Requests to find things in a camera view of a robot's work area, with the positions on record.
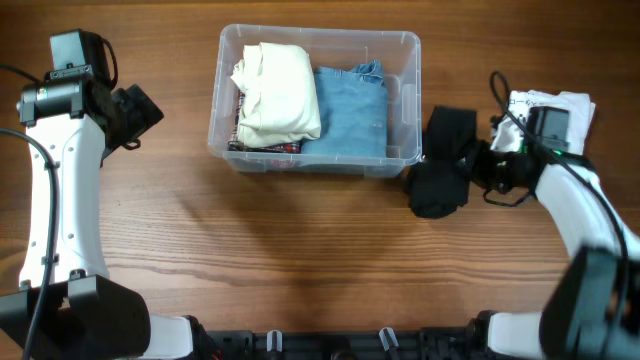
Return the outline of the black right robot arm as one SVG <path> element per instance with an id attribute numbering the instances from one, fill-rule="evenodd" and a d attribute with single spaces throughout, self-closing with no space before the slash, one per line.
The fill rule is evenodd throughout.
<path id="1" fill-rule="evenodd" d="M 622 221 L 583 156 L 534 147 L 494 152 L 485 142 L 465 170 L 486 191 L 525 188 L 550 213 L 570 264 L 539 313 L 496 312 L 486 346 L 522 359 L 639 357 L 639 237 Z"/>

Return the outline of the red navy plaid shirt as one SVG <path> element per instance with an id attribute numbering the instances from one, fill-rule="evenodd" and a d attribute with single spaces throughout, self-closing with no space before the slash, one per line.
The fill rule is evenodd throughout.
<path id="1" fill-rule="evenodd" d="M 227 149 L 229 151 L 240 151 L 240 152 L 267 152 L 267 153 L 289 153 L 289 154 L 299 154 L 301 152 L 301 142 L 289 142 L 289 143 L 281 143 L 266 147 L 249 147 L 246 144 L 242 143 L 238 138 L 238 124 L 239 118 L 241 114 L 241 109 L 244 104 L 245 95 L 242 92 L 238 93 L 238 103 L 236 106 L 235 118 L 234 118 L 234 128 L 231 132 L 230 139 L 228 141 Z"/>

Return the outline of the blue denim jeans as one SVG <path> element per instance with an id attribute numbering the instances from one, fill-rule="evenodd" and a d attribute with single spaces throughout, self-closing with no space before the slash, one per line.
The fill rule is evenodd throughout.
<path id="1" fill-rule="evenodd" d="M 351 70 L 314 71 L 321 135 L 306 140 L 301 153 L 313 156 L 381 158 L 386 155 L 388 89 L 380 61 Z"/>

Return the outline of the white printed t-shirt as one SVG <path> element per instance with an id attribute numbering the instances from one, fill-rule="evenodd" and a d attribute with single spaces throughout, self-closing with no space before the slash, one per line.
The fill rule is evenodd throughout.
<path id="1" fill-rule="evenodd" d="M 596 108 L 590 96 L 586 93 L 568 91 L 562 91 L 558 95 L 535 90 L 512 91 L 510 93 L 508 109 L 523 125 L 527 122 L 529 110 L 537 106 L 550 106 L 569 112 L 568 129 L 565 136 L 568 142 L 568 152 L 582 155 Z M 524 141 L 523 132 L 507 115 L 503 116 L 492 136 L 491 149 L 499 152 L 518 152 Z"/>

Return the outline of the cream cloth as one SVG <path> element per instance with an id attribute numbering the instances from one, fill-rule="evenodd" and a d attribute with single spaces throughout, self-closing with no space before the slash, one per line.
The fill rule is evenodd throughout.
<path id="1" fill-rule="evenodd" d="M 237 139 L 251 148 L 321 136 L 321 117 L 309 54 L 297 45 L 246 45 L 231 80 L 244 94 Z"/>

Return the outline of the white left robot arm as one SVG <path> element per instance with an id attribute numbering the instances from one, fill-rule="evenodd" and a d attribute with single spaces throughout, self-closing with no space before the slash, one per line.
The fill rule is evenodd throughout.
<path id="1" fill-rule="evenodd" d="M 18 105 L 31 155 L 29 246 L 2 330 L 27 359 L 192 359 L 197 323 L 149 312 L 109 277 L 99 226 L 100 170 L 162 119 L 138 86 L 91 76 L 29 85 Z"/>

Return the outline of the black cloth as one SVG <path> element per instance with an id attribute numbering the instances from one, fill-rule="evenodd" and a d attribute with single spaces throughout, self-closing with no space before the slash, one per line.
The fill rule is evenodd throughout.
<path id="1" fill-rule="evenodd" d="M 467 204 L 470 179 L 463 164 L 477 140 L 477 112 L 437 105 L 422 133 L 423 159 L 405 179 L 417 217 L 440 219 Z"/>

